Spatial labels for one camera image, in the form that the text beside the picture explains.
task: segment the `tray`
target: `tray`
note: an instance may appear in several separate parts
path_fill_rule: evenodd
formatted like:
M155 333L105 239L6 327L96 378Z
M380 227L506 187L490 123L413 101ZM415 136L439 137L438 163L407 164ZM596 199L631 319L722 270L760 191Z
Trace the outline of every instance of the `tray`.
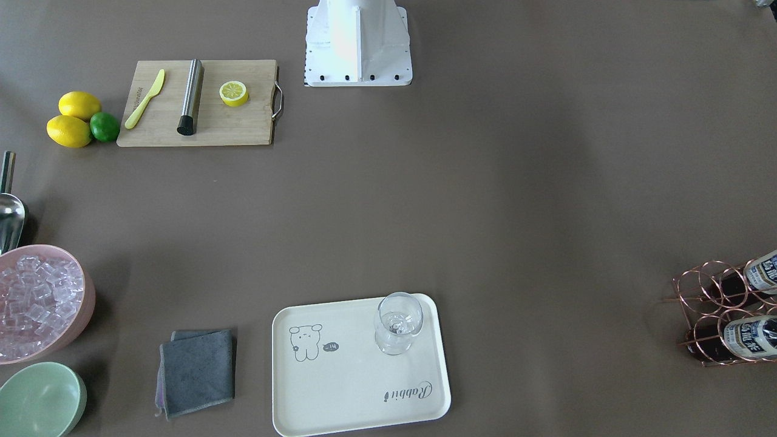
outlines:
M451 388L437 307L429 296L413 295L424 325L410 350L397 356L375 344L373 316L382 298L291 306L275 316L278 434L321 435L434 420L448 412Z
M121 147L174 147L202 145L269 145L273 141L273 99L278 63L275 60L202 61L203 79L197 133L176 131L181 117L188 61L139 61L135 67L127 105L116 143ZM124 122L138 107L156 78L165 69L162 91L148 103L138 125L125 129ZM248 102L228 107L218 90L230 80L248 88Z

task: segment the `bottle rack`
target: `bottle rack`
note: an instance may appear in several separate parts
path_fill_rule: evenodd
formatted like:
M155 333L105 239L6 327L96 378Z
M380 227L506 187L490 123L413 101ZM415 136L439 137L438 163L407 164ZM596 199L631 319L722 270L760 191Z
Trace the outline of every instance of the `bottle rack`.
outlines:
M666 301L680 302L685 320L688 322L688 336L678 343L683 348L699 341L709 340L716 336L699 337L696 332L700 327L717 325L717 337L722 338L722 329L730 321L751 316L777 315L777 295L762 297L756 292L777 291L777 287L766 290L756 290L748 286L747 280L741 273L745 264L734 266L718 260L711 260L683 272L672 279L674 286L674 298ZM722 281L726 278L731 281L741 281L739 284L742 293L723 295ZM704 351L702 354L709 362L702 362L704 367L735 364L757 364L760 362L777 362L777 358L745 358L731 351L738 359L728 362L719 362L711 358Z

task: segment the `yellow lemon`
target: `yellow lemon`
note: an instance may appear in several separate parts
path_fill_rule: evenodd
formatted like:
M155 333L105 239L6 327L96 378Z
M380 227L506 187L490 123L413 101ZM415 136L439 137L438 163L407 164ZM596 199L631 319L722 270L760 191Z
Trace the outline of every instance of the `yellow lemon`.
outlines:
M59 112L62 115L72 115L84 121L89 121L102 108L97 97L86 91L71 91L59 99Z
M248 101L246 84L236 80L231 80L222 85L218 90L218 94L228 107L239 107Z
M71 115L57 115L49 120L46 132L65 147L83 147L92 141L89 123Z

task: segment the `pink bowl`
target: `pink bowl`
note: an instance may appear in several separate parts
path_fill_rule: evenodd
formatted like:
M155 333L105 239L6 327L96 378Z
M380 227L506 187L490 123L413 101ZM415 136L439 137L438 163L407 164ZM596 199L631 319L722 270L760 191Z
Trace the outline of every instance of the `pink bowl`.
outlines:
M86 324L89 323L89 319L92 318L92 313L95 309L95 286L92 283L92 279L84 270L84 267L75 259L71 254L65 250L50 246L48 244L33 244L31 246L22 246L14 250L0 255L0 271L6 268L16 269L16 261L24 255L37 255L45 258L62 258L65 260L71 260L78 265L78 269L84 275L84 297L81 301L81 305L78 306L78 312L70 322L70 325L65 328L64 332L60 334L54 341L48 345L44 345L39 350L27 355L23 358L5 359L0 357L0 365L12 364L15 362L27 362L30 360L38 359L45 355L50 354L53 351L62 349L64 346L70 344L77 336L80 335Z

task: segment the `clear drinking glass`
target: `clear drinking glass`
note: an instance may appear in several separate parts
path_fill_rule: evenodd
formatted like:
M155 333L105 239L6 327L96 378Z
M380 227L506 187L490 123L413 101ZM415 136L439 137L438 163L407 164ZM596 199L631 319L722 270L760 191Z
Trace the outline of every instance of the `clear drinking glass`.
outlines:
M405 292L386 296L375 313L375 343L387 355L410 349L421 332L423 310L418 299Z

